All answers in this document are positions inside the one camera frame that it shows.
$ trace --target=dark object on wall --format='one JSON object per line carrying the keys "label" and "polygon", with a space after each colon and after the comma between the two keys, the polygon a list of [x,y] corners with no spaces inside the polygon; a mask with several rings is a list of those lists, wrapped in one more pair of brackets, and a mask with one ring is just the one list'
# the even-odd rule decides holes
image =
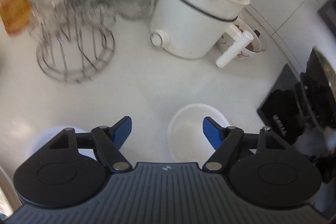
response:
{"label": "dark object on wall", "polygon": [[336,36],[336,0],[328,0],[318,13]]}

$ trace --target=metal screw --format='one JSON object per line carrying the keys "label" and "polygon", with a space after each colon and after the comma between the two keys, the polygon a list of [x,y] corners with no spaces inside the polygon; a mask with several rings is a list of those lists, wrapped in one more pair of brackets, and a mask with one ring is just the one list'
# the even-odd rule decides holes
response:
{"label": "metal screw", "polygon": [[126,169],[129,168],[129,164],[124,161],[119,161],[119,162],[116,162],[112,167],[113,169],[117,171],[125,171]]}
{"label": "metal screw", "polygon": [[209,171],[218,171],[222,168],[222,165],[219,162],[211,161],[205,165],[205,168]]}
{"label": "metal screw", "polygon": [[263,131],[270,131],[271,130],[271,128],[270,127],[262,127],[262,129],[263,129]]}

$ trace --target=wire rack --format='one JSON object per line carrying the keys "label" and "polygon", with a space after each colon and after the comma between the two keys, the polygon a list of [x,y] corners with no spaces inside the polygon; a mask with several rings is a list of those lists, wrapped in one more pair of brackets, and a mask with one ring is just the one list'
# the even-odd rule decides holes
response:
{"label": "wire rack", "polygon": [[115,52],[114,36],[102,24],[92,23],[84,13],[69,7],[65,11],[53,30],[42,25],[42,42],[36,49],[38,65],[58,81],[91,80],[110,63]]}

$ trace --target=countertop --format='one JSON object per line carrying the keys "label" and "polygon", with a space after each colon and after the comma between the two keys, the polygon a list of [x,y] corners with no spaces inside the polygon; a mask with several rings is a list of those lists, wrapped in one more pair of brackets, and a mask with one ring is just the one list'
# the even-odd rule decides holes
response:
{"label": "countertop", "polygon": [[158,51],[149,42],[146,22],[117,18],[115,55],[92,81],[65,84],[47,77],[36,62],[37,43],[24,32],[0,40],[0,165],[13,176],[28,157],[32,142],[51,126],[71,125],[90,131],[113,125],[123,116],[133,121],[121,152],[138,161],[170,162],[167,128],[183,106],[205,103],[217,108],[231,125],[248,133],[263,126],[256,109],[288,62],[274,41],[252,23],[268,49],[225,68],[216,66],[215,46],[203,58],[184,60]]}

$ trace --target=white bowl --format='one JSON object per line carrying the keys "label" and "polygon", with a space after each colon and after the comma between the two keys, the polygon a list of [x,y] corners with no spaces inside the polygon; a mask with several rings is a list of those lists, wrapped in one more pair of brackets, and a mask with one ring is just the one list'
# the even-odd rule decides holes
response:
{"label": "white bowl", "polygon": [[191,104],[181,108],[168,126],[168,146],[177,162],[198,162],[199,167],[215,152],[203,134],[203,119],[213,118],[222,127],[230,124],[217,109],[205,104]]}

